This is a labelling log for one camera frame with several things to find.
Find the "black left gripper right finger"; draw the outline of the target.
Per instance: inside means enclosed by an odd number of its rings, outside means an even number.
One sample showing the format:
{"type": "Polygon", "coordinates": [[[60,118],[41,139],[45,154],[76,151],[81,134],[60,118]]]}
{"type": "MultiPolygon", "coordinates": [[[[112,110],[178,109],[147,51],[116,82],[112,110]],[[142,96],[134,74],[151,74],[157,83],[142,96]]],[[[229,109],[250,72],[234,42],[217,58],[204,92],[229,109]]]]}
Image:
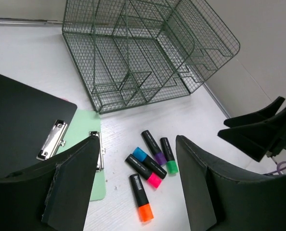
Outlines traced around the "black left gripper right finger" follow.
{"type": "Polygon", "coordinates": [[[193,231],[286,231],[286,175],[267,176],[224,161],[176,137],[193,231]]]}

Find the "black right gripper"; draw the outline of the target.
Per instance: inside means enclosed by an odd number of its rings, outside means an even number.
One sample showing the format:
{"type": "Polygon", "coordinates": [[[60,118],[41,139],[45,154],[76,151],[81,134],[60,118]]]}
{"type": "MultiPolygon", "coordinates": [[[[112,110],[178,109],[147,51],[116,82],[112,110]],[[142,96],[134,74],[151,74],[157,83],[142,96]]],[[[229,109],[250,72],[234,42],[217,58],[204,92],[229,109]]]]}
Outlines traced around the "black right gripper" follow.
{"type": "Polygon", "coordinates": [[[276,113],[284,101],[278,96],[261,110],[226,119],[224,125],[229,128],[220,130],[218,136],[257,162],[279,155],[286,150],[286,107],[276,113]]]}

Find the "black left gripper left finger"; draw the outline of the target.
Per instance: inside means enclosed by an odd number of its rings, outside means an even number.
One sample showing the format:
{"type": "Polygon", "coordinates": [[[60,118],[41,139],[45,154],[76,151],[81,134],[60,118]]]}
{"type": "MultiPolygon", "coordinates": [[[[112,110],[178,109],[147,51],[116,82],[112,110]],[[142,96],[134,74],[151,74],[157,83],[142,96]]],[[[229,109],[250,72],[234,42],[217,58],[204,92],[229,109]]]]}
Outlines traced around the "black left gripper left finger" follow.
{"type": "Polygon", "coordinates": [[[89,136],[0,178],[0,231],[83,230],[99,151],[99,138],[89,136]]]}

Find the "green cap highlighter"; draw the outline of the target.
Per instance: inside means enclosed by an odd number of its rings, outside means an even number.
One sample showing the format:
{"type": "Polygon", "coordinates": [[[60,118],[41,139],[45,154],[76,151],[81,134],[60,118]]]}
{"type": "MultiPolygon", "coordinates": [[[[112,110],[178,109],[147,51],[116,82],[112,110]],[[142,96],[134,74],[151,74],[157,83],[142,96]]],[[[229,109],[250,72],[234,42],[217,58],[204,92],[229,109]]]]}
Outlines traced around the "green cap highlighter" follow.
{"type": "Polygon", "coordinates": [[[162,147],[163,154],[165,156],[165,159],[167,161],[166,166],[169,174],[177,174],[179,172],[177,163],[173,154],[173,151],[171,149],[169,140],[167,137],[162,137],[160,139],[160,144],[162,147]]]}

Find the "orange cap highlighter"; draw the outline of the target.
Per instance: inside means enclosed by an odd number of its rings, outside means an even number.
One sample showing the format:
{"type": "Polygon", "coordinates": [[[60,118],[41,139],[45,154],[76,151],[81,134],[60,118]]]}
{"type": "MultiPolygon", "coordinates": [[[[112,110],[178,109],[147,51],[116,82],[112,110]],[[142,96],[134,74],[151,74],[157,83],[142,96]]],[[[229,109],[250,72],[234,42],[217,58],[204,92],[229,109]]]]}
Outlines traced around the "orange cap highlighter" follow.
{"type": "Polygon", "coordinates": [[[130,184],[134,193],[134,198],[138,208],[138,214],[141,222],[149,222],[154,218],[147,195],[145,193],[139,174],[129,176],[130,184]]]}

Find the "purple cap highlighter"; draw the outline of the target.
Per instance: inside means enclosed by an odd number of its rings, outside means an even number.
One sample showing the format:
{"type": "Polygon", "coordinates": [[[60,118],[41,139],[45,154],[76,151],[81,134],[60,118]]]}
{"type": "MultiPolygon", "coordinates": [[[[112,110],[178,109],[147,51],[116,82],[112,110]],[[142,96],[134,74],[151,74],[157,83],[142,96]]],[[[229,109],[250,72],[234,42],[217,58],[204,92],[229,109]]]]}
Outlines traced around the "purple cap highlighter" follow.
{"type": "Polygon", "coordinates": [[[167,160],[162,153],[160,147],[158,146],[157,142],[153,138],[152,134],[150,133],[149,130],[145,130],[141,133],[141,136],[147,145],[149,151],[155,158],[155,160],[158,162],[159,165],[163,166],[167,163],[167,160]]]}

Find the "black clipboard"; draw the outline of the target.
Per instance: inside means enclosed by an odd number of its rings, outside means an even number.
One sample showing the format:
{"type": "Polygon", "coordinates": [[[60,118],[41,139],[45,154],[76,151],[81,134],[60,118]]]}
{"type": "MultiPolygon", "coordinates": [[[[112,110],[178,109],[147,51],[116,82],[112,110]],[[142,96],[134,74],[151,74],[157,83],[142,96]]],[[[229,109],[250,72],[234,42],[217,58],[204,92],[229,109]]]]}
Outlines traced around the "black clipboard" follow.
{"type": "Polygon", "coordinates": [[[77,108],[0,74],[0,178],[38,163],[54,123],[69,124],[77,108]]]}

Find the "green clipboard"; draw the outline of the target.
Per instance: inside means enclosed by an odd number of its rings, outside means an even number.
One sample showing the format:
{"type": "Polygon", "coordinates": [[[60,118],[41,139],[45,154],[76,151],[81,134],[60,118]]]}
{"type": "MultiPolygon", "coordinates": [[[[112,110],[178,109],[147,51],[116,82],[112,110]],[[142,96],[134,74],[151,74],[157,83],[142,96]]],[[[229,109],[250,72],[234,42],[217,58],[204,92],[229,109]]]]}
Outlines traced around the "green clipboard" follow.
{"type": "Polygon", "coordinates": [[[89,135],[96,135],[100,139],[100,152],[97,161],[96,173],[91,191],[90,201],[99,201],[105,198],[104,150],[101,137],[101,120],[98,113],[89,110],[76,110],[64,136],[65,144],[60,146],[57,153],[61,153],[89,135]]]}

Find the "pink cap highlighter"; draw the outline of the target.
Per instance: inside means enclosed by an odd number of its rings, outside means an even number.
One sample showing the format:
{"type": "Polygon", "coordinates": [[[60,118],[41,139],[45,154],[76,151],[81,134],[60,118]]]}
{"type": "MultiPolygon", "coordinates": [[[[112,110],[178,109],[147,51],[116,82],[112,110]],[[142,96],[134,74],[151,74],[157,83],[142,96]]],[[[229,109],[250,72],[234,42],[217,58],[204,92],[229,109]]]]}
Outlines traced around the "pink cap highlighter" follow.
{"type": "Polygon", "coordinates": [[[148,169],[142,164],[135,156],[130,154],[125,162],[128,163],[139,175],[141,175],[151,186],[158,188],[162,182],[162,179],[156,175],[153,171],[148,169]]]}

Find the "blue cap highlighter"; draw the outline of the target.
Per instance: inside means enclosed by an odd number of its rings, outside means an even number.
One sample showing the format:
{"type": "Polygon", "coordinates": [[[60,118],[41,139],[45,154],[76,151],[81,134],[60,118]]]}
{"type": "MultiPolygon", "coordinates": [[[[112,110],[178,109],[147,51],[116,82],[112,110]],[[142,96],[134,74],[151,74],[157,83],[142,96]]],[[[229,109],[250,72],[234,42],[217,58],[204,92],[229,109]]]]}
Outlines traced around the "blue cap highlighter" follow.
{"type": "Polygon", "coordinates": [[[149,170],[153,171],[162,180],[166,177],[167,172],[147,153],[141,148],[137,147],[133,151],[133,156],[136,157],[141,163],[143,163],[149,170]]]}

